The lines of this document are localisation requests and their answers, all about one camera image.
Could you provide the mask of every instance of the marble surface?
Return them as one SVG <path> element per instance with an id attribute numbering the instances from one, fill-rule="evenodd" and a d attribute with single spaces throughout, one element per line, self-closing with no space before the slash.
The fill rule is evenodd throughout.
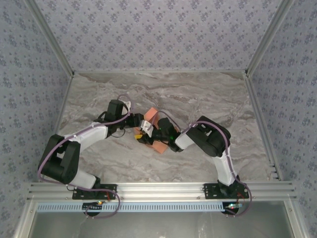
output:
<path id="1" fill-rule="evenodd" d="M 59 134 L 88 126 L 107 110 L 111 99 L 129 93 L 134 112 L 157 107 L 181 128 L 205 115 L 226 127 L 234 169 L 243 180 L 267 180 L 268 160 L 241 74 L 230 73 L 88 73 L 75 75 Z M 81 153 L 79 167 L 103 182 L 216 181 L 212 158 L 192 145 L 163 154 L 138 143 L 132 129 L 109 137 Z"/>

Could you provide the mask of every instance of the patterned wallpaper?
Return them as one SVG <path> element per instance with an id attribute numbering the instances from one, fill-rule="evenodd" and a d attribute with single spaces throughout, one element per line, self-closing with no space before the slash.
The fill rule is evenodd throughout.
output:
<path id="1" fill-rule="evenodd" d="M 0 237 L 10 238 L 68 76 L 23 0 L 1 0 L 0 9 Z"/>
<path id="2" fill-rule="evenodd" d="M 245 69 L 280 0 L 36 0 L 73 70 Z"/>
<path id="3" fill-rule="evenodd" d="M 317 237 L 317 2 L 296 0 L 253 82 L 283 176 Z"/>

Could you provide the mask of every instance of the wall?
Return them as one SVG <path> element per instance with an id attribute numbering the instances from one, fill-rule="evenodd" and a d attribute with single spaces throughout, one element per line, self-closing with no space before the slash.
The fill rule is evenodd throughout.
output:
<path id="1" fill-rule="evenodd" d="M 68 76 L 23 0 L 0 1 L 0 238 L 12 237 Z"/>
<path id="2" fill-rule="evenodd" d="M 317 237 L 317 2 L 297 0 L 253 75 L 283 176 Z"/>
<path id="3" fill-rule="evenodd" d="M 245 69 L 280 0 L 36 0 L 73 70 Z"/>

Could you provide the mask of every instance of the gray marble tabletop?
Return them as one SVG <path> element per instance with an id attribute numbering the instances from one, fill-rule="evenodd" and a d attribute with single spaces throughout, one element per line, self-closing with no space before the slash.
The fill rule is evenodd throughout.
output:
<path id="1" fill-rule="evenodd" d="M 231 133 L 234 169 L 243 180 L 268 180 L 270 169 L 242 74 L 87 73 L 75 75 L 59 134 L 88 126 L 107 110 L 111 99 L 128 93 L 134 112 L 156 107 L 184 129 L 204 115 Z M 138 143 L 132 129 L 109 137 L 81 153 L 80 168 L 102 182 L 216 181 L 212 158 L 192 145 L 181 153 L 159 154 Z"/>

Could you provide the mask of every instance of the orange wooden block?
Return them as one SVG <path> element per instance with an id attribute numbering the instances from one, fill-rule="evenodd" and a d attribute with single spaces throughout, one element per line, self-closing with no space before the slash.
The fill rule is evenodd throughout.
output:
<path id="1" fill-rule="evenodd" d="M 157 109 L 155 108 L 150 108 L 145 114 L 144 114 L 144 120 L 147 120 L 149 122 L 152 122 L 152 119 L 153 117 L 155 116 L 155 114 L 157 113 Z M 157 117 L 155 118 L 155 121 L 154 121 L 154 125 L 156 127 L 158 127 L 158 121 L 159 121 L 159 116 L 157 115 Z M 140 135 L 140 128 L 133 128 L 134 130 L 134 134 L 135 135 Z M 160 154 L 163 154 L 163 152 L 168 148 L 168 145 L 165 145 L 164 143 L 162 142 L 159 142 L 159 141 L 154 141 L 153 142 L 153 145 L 146 145 L 148 147 L 151 147 L 153 149 L 155 149 L 156 151 L 158 151 Z"/>

